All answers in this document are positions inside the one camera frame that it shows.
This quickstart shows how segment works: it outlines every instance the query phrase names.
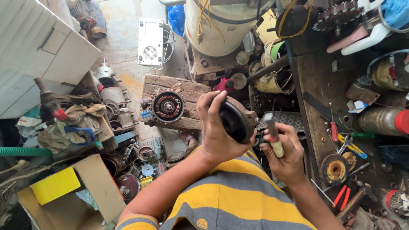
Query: wrench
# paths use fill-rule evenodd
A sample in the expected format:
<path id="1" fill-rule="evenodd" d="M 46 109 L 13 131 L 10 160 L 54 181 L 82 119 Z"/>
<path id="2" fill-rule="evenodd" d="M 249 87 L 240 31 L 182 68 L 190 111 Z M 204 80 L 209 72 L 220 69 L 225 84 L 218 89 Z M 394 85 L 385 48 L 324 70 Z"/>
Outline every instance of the wrench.
<path id="1" fill-rule="evenodd" d="M 352 136 L 345 136 L 345 142 L 342 145 L 341 149 L 338 151 L 339 155 L 341 155 L 344 152 L 348 145 L 352 144 L 352 140 L 353 140 Z"/>
<path id="2" fill-rule="evenodd" d="M 327 133 L 328 133 L 328 137 L 330 137 L 330 140 L 331 140 L 331 142 L 332 142 L 332 144 L 333 144 L 333 146 L 334 146 L 335 151 L 336 151 L 336 152 L 339 152 L 338 145 L 332 140 L 332 137 L 331 137 L 331 129 L 326 129 L 326 131 L 327 131 Z"/>

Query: red cloth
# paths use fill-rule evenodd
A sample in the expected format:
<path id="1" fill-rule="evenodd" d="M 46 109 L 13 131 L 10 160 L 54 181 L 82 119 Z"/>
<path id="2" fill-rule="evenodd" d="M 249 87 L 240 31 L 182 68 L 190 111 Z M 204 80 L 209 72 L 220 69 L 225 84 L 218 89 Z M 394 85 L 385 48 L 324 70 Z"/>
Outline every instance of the red cloth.
<path id="1" fill-rule="evenodd" d="M 229 82 L 229 81 L 231 81 L 231 82 L 233 83 L 233 85 L 228 88 L 228 87 L 226 86 L 226 84 L 227 84 L 227 82 Z M 233 91 L 233 86 L 234 86 L 234 82 L 233 82 L 232 79 L 222 78 L 221 81 L 220 81 L 220 83 L 217 84 L 217 85 L 213 88 L 213 91 L 218 91 L 218 90 L 223 91 L 223 90 L 225 90 L 225 91 L 227 91 L 227 92 L 231 92 L 231 91 Z"/>

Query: cardboard box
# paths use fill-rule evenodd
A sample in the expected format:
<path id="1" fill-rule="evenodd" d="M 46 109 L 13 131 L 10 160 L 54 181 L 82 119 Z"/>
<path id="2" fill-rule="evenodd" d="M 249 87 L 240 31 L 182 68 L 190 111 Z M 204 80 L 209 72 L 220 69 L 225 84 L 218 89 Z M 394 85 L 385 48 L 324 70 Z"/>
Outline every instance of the cardboard box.
<path id="1" fill-rule="evenodd" d="M 71 167 L 79 175 L 79 182 L 90 192 L 98 211 L 73 192 L 63 194 L 60 183 L 66 181 L 56 178 L 69 175 L 70 169 L 67 168 L 17 193 L 20 204 L 39 230 L 101 230 L 104 229 L 103 220 L 111 222 L 126 207 L 99 154 Z M 71 189 L 76 187 L 72 181 L 68 184 Z"/>

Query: striped shirt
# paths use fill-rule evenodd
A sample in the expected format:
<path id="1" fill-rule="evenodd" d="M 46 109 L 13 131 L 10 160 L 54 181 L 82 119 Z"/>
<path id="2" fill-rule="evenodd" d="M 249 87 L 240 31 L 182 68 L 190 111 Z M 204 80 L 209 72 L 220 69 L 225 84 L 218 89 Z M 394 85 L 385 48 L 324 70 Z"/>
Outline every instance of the striped shirt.
<path id="1" fill-rule="evenodd" d="M 122 221 L 116 230 L 158 230 L 145 216 Z M 269 178 L 252 151 L 221 163 L 177 198 L 161 230 L 316 229 Z"/>

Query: red-handled pliers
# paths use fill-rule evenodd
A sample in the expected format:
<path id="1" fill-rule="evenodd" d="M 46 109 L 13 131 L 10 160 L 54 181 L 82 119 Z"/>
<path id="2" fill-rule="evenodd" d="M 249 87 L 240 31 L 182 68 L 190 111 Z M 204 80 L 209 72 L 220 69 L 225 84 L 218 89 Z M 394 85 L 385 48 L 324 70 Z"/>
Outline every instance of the red-handled pliers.
<path id="1" fill-rule="evenodd" d="M 344 198 L 344 202 L 342 203 L 341 209 L 343 210 L 344 207 L 346 206 L 346 203 L 348 202 L 349 199 L 349 193 L 351 192 L 351 178 L 349 178 L 347 180 L 347 182 L 344 184 L 344 186 L 342 187 L 341 191 L 338 193 L 337 197 L 335 198 L 334 204 L 337 205 L 338 201 L 341 199 L 342 194 L 344 193 L 344 191 L 346 190 L 345 193 L 345 198 Z"/>

